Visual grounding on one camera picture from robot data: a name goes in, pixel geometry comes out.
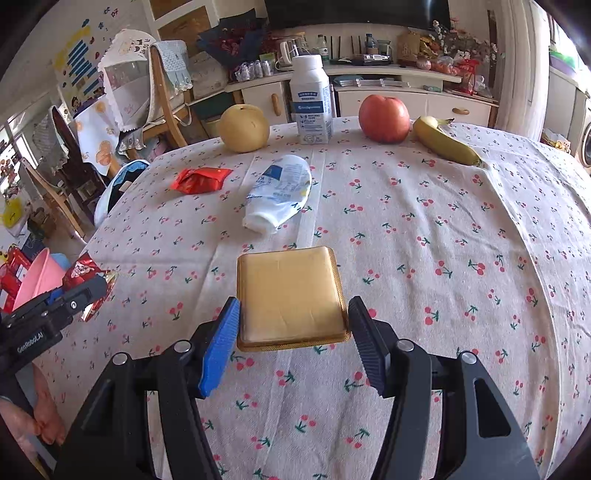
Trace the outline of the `red snack wrapper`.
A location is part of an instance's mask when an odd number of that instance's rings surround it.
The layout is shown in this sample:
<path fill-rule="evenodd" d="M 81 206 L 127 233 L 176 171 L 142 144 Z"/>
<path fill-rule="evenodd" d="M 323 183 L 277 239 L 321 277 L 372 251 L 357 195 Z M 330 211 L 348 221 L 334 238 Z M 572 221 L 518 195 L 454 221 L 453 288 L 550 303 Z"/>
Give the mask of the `red snack wrapper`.
<path fill-rule="evenodd" d="M 221 190 L 224 180 L 231 173 L 231 169 L 224 168 L 187 168 L 176 176 L 170 188 L 186 195 L 211 193 Z"/>

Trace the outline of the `gold rectangular tray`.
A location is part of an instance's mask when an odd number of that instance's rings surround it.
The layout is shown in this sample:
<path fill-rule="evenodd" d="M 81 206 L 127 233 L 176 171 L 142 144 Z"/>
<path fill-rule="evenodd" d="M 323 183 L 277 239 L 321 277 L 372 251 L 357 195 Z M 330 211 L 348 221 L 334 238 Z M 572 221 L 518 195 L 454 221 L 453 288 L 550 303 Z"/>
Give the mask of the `gold rectangular tray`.
<path fill-rule="evenodd" d="M 276 351 L 349 340 L 335 254 L 327 246 L 243 254 L 238 348 Z"/>

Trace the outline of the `white plastic bag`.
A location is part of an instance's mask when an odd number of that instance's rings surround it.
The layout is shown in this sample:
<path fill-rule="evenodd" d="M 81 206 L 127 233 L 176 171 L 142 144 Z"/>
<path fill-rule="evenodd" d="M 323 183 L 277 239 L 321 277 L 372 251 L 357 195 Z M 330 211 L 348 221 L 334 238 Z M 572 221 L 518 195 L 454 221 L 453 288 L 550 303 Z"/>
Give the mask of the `white plastic bag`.
<path fill-rule="evenodd" d="M 270 164 L 249 191 L 242 226 L 271 235 L 294 217 L 308 201 L 311 167 L 297 155 L 284 155 Z"/>

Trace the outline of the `pink plastic trash bucket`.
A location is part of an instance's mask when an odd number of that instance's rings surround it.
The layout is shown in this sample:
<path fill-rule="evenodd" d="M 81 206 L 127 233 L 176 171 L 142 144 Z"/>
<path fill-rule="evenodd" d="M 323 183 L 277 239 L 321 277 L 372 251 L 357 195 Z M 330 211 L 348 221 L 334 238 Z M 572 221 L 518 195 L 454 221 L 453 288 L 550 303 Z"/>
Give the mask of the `pink plastic trash bucket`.
<path fill-rule="evenodd" d="M 51 257 L 48 248 L 43 249 L 28 269 L 14 301 L 14 310 L 31 299 L 59 288 L 65 270 Z"/>

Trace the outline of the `cherry print tablecloth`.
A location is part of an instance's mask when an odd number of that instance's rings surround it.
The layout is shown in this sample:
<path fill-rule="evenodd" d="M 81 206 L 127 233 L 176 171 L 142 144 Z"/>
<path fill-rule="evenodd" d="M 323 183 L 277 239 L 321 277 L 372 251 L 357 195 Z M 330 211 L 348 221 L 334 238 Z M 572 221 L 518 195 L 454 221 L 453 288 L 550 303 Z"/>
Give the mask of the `cherry print tablecloth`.
<path fill-rule="evenodd" d="M 541 477 L 590 419 L 590 177 L 527 138 L 468 124 L 452 136 L 482 165 L 420 143 L 370 142 L 355 118 L 328 145 L 271 130 L 242 155 L 208 140 L 156 159 L 88 242 L 117 272 L 93 319 L 75 322 L 38 366 L 71 422 L 111 356 L 153 356 L 217 318 L 245 253 L 328 246 L 346 297 L 425 350 L 474 352 L 510 405 Z M 256 179 L 284 155 L 311 167 L 308 201 L 271 235 L 242 226 Z M 184 169 L 231 169 L 221 190 L 170 188 Z"/>

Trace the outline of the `dining table with orange cloth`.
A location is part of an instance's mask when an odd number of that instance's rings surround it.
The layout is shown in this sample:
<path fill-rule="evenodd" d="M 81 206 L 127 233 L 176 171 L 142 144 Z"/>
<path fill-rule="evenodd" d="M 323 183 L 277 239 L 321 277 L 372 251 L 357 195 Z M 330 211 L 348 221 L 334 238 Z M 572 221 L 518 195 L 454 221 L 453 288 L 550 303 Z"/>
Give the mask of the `dining table with orange cloth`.
<path fill-rule="evenodd" d="M 81 111 L 74 118 L 74 127 L 82 161 L 102 176 L 111 175 L 118 166 L 115 154 L 120 130 L 106 96 Z"/>

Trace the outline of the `light wooden chair right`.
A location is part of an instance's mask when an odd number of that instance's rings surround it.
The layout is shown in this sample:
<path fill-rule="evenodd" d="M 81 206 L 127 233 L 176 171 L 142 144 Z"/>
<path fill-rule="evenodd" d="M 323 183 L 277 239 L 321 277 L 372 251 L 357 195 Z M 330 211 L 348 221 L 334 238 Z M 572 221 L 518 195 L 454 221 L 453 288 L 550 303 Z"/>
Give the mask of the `light wooden chair right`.
<path fill-rule="evenodd" d="M 141 141 L 165 134 L 173 148 L 185 147 L 180 127 L 191 123 L 188 103 L 193 88 L 186 44 L 182 40 L 156 41 L 149 47 L 147 59 L 149 101 Z"/>

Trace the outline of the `yellow round pear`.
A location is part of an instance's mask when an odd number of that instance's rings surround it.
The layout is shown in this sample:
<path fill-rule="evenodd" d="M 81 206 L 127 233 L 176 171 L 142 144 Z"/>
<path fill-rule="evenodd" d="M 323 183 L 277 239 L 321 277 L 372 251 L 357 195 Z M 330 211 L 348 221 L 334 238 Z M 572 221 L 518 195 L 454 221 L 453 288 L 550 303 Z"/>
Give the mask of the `yellow round pear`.
<path fill-rule="evenodd" d="M 235 104 L 226 109 L 218 123 L 223 144 L 235 153 L 262 149 L 270 137 L 270 124 L 259 107 Z"/>

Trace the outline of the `washing machine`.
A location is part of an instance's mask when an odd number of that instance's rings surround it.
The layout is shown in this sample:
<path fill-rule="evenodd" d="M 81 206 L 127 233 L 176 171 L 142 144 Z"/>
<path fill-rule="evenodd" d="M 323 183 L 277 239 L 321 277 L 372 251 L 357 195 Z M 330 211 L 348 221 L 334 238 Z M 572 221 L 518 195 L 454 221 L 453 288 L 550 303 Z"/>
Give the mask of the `washing machine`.
<path fill-rule="evenodd" d="M 581 140 L 578 147 L 578 158 L 586 170 L 591 167 L 591 109 L 585 110 Z"/>

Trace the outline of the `red apple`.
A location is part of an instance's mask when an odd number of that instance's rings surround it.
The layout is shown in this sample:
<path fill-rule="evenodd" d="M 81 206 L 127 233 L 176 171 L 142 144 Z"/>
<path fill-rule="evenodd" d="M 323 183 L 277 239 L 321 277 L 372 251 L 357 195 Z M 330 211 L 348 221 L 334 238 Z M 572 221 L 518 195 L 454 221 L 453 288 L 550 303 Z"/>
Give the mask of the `red apple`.
<path fill-rule="evenodd" d="M 375 94 L 363 100 L 359 123 L 363 134 L 384 144 L 403 142 L 411 128 L 410 113 L 403 101 Z"/>

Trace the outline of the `white tv cabinet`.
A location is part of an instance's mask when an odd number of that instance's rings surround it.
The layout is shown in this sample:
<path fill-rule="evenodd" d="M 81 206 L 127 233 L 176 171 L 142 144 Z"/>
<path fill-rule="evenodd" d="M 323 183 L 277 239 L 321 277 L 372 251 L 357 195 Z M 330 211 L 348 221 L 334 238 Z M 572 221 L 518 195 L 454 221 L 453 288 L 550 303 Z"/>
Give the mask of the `white tv cabinet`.
<path fill-rule="evenodd" d="M 332 114 L 356 116 L 370 95 L 396 97 L 407 106 L 413 119 L 422 115 L 453 118 L 459 122 L 492 127 L 498 114 L 498 102 L 455 89 L 459 77 L 411 67 L 329 65 L 325 72 L 331 80 Z M 283 71 L 270 77 L 230 83 L 224 91 L 235 103 L 259 107 L 271 125 L 293 121 L 290 79 Z"/>

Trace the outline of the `red flower bouquet blue wrap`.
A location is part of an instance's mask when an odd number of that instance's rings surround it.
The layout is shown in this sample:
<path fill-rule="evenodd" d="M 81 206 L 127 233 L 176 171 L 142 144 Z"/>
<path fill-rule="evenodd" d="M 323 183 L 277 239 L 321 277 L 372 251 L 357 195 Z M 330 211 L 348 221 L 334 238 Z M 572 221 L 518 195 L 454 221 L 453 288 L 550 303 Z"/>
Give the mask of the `red flower bouquet blue wrap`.
<path fill-rule="evenodd" d="M 256 61 L 266 38 L 267 19 L 256 15 L 255 9 L 224 17 L 218 25 L 198 34 L 195 45 L 226 70 L 235 70 L 242 63 Z"/>

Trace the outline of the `white milk carton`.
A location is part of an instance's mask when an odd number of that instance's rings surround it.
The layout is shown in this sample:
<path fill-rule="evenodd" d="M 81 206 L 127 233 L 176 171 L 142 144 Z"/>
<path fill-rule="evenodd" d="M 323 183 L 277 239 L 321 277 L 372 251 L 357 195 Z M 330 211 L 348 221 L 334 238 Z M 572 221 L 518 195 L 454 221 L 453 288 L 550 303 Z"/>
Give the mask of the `white milk carton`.
<path fill-rule="evenodd" d="M 328 144 L 332 137 L 332 96 L 320 55 L 293 59 L 291 103 L 301 144 Z"/>

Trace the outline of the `white electric kettle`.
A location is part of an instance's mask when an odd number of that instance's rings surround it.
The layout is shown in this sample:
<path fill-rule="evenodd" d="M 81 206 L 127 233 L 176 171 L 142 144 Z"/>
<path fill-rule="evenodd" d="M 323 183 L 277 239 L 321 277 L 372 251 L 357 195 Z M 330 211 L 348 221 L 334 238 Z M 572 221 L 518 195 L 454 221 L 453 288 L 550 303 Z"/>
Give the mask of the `white electric kettle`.
<path fill-rule="evenodd" d="M 288 38 L 279 42 L 279 59 L 277 65 L 280 69 L 287 69 L 293 66 L 293 59 L 300 55 L 297 48 L 297 41 Z"/>

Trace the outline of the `black flat television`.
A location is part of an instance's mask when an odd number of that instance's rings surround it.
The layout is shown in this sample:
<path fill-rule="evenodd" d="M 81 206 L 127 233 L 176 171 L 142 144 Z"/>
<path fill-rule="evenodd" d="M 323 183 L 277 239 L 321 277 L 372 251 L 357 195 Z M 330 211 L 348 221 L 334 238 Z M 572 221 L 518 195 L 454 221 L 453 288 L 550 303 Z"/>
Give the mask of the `black flat television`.
<path fill-rule="evenodd" d="M 264 5 L 270 26 L 276 29 L 372 23 L 429 30 L 434 21 L 451 27 L 447 0 L 266 0 Z"/>

